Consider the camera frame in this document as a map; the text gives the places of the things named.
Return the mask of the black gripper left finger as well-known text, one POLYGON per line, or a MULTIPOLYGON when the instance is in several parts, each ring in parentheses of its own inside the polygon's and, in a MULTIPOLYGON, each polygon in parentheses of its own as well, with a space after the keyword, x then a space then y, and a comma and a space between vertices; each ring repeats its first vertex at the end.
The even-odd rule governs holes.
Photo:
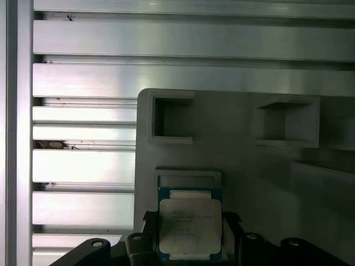
POLYGON ((91 238, 52 265, 158 265, 159 213, 147 211, 140 232, 128 235, 123 242, 111 245, 103 238, 91 238))

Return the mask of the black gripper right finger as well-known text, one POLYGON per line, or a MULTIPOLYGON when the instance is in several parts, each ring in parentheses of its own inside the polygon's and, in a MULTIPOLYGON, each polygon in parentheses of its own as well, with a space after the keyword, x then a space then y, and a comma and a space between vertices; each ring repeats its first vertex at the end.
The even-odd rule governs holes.
POLYGON ((222 246, 231 265, 346 265, 347 263, 301 238, 272 244, 254 232, 245 232, 241 218, 222 213, 222 246))

